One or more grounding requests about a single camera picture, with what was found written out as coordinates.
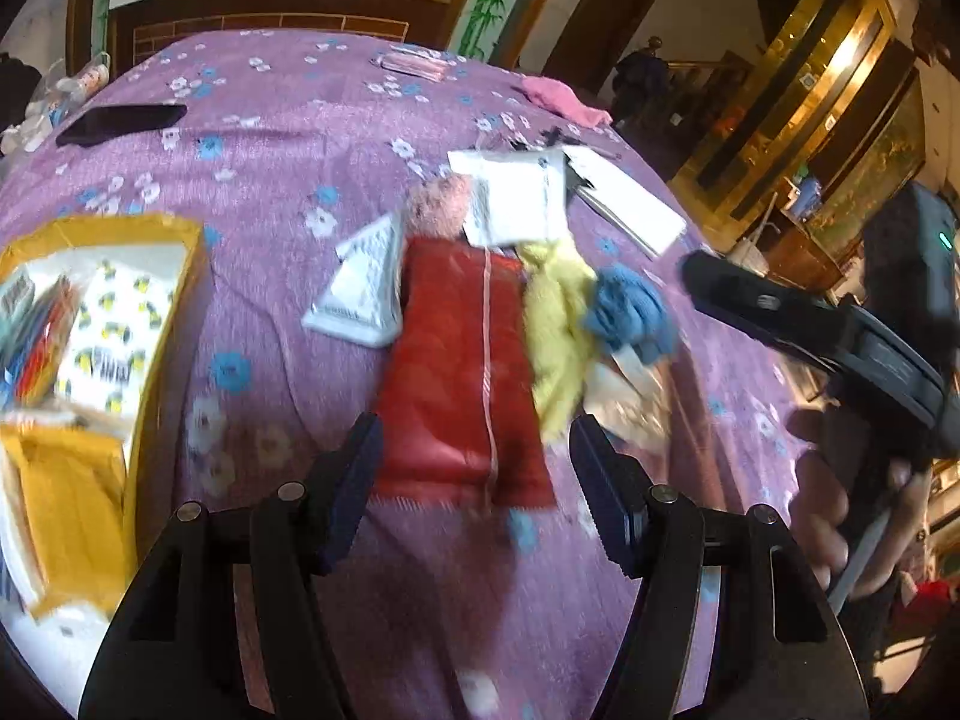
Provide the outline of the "right hand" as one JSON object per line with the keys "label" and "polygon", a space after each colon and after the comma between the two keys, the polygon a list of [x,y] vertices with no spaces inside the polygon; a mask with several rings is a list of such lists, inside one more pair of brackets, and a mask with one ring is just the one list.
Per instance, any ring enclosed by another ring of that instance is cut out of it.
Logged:
{"label": "right hand", "polygon": [[[850,559],[850,543],[839,531],[850,513],[850,495],[836,473],[861,460],[871,431],[856,413],[833,405],[793,411],[786,429],[807,444],[796,461],[799,489],[789,504],[791,530],[820,587],[827,590]],[[893,493],[892,513],[848,595],[851,601],[873,595],[892,577],[923,525],[931,483],[931,470],[916,473],[909,461],[890,461],[887,484]]]}

